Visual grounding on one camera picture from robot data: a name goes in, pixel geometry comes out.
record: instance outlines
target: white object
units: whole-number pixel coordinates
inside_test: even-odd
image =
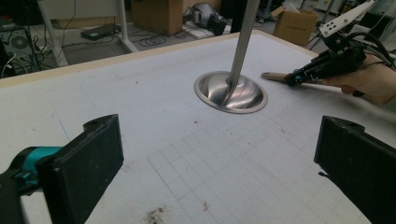
[[[163,223],[172,224],[368,224],[318,175],[321,118],[357,122],[396,147],[396,117],[336,88],[295,90],[261,79],[262,72],[287,73],[312,59],[282,43],[250,38],[243,74],[261,83],[270,101],[243,116],[218,112],[193,90],[201,74],[230,68],[234,34],[12,78],[50,76],[0,88],[0,170],[26,147],[63,146],[84,122],[117,113],[124,166],[87,224],[148,223],[148,213],[160,207]],[[50,224],[43,194],[22,200],[30,223]]]
[[[367,11],[370,7],[372,7],[374,3],[375,0],[367,1],[361,4],[360,6],[355,7],[352,10],[349,10],[347,13],[335,18],[334,20],[321,25],[319,30],[321,31],[324,37],[333,35],[342,28],[352,23],[356,18],[359,17],[361,13]]]

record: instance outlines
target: finger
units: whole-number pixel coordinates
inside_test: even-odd
[[[323,84],[328,86],[351,86],[354,83],[354,74],[344,74],[336,77],[328,77],[323,79]]]

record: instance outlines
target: metal pole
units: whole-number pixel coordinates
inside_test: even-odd
[[[248,49],[253,22],[259,8],[260,0],[248,0],[245,11],[244,21],[242,23],[241,33],[239,35],[238,45],[236,46],[235,56],[233,57],[233,67],[230,74],[229,93],[232,94],[238,84],[241,75],[242,65],[244,64],[245,55]]]

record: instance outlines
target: cardboard box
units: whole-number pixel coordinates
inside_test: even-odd
[[[306,45],[315,29],[318,14],[299,9],[300,13],[282,10],[279,7],[273,11],[273,16],[278,16],[273,35],[296,45]]]
[[[197,3],[208,3],[215,10],[219,10],[221,5],[221,0],[183,0],[183,12],[187,9],[187,7],[192,7]]]
[[[132,20],[138,28],[174,35],[183,26],[183,0],[132,0]]]

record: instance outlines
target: blue part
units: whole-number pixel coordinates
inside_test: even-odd
[[[61,147],[37,147],[27,156],[23,164],[22,170],[30,171],[34,175],[37,175],[37,170],[35,169],[35,163],[46,156],[58,152],[60,149]]]

